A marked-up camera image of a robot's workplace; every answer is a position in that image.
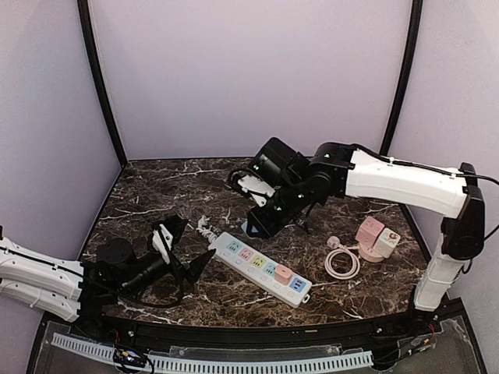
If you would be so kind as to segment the white cube socket adapter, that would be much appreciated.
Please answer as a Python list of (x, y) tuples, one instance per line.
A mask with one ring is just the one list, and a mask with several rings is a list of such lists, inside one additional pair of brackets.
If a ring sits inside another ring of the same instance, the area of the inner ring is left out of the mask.
[(387, 259), (397, 247), (400, 239), (401, 236), (398, 233), (390, 228), (384, 228), (373, 245), (373, 251)]

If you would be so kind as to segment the pink small charger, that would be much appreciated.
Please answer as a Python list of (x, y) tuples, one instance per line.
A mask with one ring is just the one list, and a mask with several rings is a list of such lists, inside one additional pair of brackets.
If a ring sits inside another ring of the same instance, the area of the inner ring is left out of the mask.
[(292, 275), (293, 272), (284, 265), (278, 264), (274, 269), (274, 279), (284, 286), (289, 285)]

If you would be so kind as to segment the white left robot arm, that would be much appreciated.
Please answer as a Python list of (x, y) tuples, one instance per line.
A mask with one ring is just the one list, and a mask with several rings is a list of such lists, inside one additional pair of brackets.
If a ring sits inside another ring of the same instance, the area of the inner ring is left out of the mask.
[[(142, 256), (128, 240), (112, 238), (97, 247), (93, 261), (42, 255), (2, 236), (1, 293), (71, 323), (120, 299), (153, 309), (174, 308), (185, 296), (184, 284), (194, 285), (216, 253), (209, 249), (181, 263), (174, 249), (187, 223), (173, 215), (153, 224), (150, 247)], [(177, 287), (174, 299), (164, 304), (142, 301), (146, 289), (168, 275)]]

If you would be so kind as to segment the pink cube socket adapter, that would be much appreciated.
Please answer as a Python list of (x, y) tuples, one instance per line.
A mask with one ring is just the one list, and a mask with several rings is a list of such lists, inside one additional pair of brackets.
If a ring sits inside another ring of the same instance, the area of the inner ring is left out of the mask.
[(384, 230), (384, 224), (375, 219), (374, 217), (368, 216), (359, 226), (356, 232), (355, 240), (367, 248), (371, 248), (375, 241), (377, 240), (379, 234)]

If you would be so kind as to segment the white multicolour power strip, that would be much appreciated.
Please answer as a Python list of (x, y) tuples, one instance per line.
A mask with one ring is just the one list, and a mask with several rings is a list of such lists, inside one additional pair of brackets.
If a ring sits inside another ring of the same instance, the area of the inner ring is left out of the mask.
[(229, 233), (221, 233), (213, 243), (209, 244), (208, 249), (215, 250), (214, 257), (217, 260), (285, 304), (298, 308), (310, 300), (312, 288), (310, 280), (292, 271), (293, 275), (288, 286), (278, 283), (274, 279), (274, 269), (280, 263)]

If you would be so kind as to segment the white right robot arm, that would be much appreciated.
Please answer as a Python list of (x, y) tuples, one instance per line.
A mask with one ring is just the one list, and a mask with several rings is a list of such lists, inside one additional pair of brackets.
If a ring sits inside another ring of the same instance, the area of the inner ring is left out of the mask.
[(304, 210), (330, 197), (382, 199), (441, 214), (439, 246), (415, 289), (413, 305), (419, 311), (435, 311), (461, 267), (483, 250), (485, 202), (471, 164), (437, 168), (332, 142), (307, 158), (272, 138), (249, 169), (275, 190), (247, 214), (244, 228), (252, 238), (275, 236)]

